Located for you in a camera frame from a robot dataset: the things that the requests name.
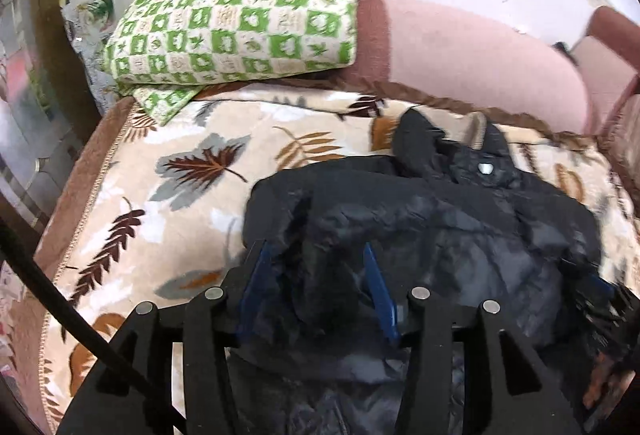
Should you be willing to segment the leaf-patterned beige blanket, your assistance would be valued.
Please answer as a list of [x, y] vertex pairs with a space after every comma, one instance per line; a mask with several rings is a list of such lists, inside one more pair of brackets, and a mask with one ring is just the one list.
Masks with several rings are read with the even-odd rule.
[[596, 215], [601, 276], [638, 288], [639, 215], [620, 169], [592, 136], [426, 97], [272, 84], [194, 99], [165, 125], [122, 100], [75, 164], [36, 261], [82, 317], [111, 337], [137, 303], [178, 304], [221, 281], [240, 255], [257, 181], [317, 162], [388, 154], [410, 108], [471, 147], [496, 123], [519, 169]]

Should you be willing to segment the black puffer jacket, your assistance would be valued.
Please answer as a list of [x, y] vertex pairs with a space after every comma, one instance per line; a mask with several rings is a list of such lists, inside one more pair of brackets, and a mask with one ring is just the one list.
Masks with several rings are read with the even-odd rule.
[[[616, 433], [589, 392], [639, 366], [639, 301], [604, 281], [594, 215], [519, 170], [503, 134], [480, 148], [416, 110], [386, 156], [348, 157], [257, 182], [245, 244], [272, 279], [231, 356], [247, 434]], [[408, 347], [385, 340], [363, 247], [407, 296]]]

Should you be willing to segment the green checkered pillow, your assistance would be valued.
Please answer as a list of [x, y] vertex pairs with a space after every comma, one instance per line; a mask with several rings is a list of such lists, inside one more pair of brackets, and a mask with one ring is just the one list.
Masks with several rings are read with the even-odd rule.
[[166, 124], [215, 84], [345, 68], [359, 0], [134, 0], [103, 50], [122, 94]]

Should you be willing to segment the floral patterned bag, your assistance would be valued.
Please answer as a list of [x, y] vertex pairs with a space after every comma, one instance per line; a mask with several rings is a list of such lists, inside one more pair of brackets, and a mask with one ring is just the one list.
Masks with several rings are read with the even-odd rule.
[[58, 0], [70, 46], [82, 63], [99, 114], [115, 106], [116, 83], [103, 71], [102, 52], [117, 24], [114, 0]]

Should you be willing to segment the pink bolster cushion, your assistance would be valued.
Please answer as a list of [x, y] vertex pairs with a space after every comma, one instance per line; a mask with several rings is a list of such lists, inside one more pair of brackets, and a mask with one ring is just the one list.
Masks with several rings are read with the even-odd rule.
[[582, 133], [587, 88], [556, 48], [498, 21], [417, 0], [360, 0], [350, 82], [394, 82], [478, 108], [529, 114]]

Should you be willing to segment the glass panel door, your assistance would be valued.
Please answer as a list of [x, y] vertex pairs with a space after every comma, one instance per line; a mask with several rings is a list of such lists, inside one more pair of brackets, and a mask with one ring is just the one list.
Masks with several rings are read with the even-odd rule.
[[29, 0], [1, 0], [1, 195], [43, 233], [81, 141], [38, 55]]

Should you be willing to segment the striped brown cushion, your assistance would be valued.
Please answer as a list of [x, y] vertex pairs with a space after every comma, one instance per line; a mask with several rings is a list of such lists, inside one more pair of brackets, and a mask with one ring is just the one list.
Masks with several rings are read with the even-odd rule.
[[598, 138], [599, 148], [620, 177], [639, 215], [640, 95], [631, 95]]

